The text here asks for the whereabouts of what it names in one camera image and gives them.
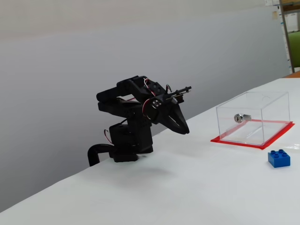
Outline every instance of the small metal part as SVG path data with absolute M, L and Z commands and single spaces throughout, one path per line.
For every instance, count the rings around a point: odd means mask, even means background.
M 237 123 L 241 123 L 243 121 L 251 121 L 251 116 L 239 113 L 234 116 L 234 121 Z

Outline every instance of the black robotic arm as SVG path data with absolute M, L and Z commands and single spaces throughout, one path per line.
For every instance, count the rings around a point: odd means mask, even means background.
M 88 151 L 90 166 L 99 163 L 98 153 L 109 152 L 115 162 L 136 161 L 137 154 L 150 153 L 151 124 L 161 123 L 179 134 L 188 134 L 188 125 L 179 103 L 191 87 L 168 93 L 159 83 L 145 76 L 135 76 L 118 82 L 115 88 L 97 94 L 100 111 L 126 118 L 127 125 L 118 123 L 109 128 L 113 145 L 98 144 Z M 137 101 L 124 100 L 132 94 Z

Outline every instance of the white tabletop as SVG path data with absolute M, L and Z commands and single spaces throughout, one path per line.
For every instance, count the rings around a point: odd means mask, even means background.
M 215 108 L 188 120 L 190 134 L 166 130 L 136 162 L 111 159 L 62 180 L 0 214 L 1 225 L 300 224 L 300 79 L 255 90 L 289 91 L 296 125 L 265 150 L 213 143 Z M 273 168 L 271 150 L 291 166 Z

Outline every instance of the blue lego brick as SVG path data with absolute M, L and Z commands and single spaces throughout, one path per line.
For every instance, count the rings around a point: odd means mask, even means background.
M 290 156 L 280 149 L 279 151 L 271 151 L 268 153 L 268 161 L 274 168 L 291 165 Z

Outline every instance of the clear acrylic box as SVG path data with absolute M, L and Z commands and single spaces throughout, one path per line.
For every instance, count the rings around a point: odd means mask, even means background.
M 264 145 L 290 122 L 288 92 L 245 92 L 217 106 L 220 140 Z

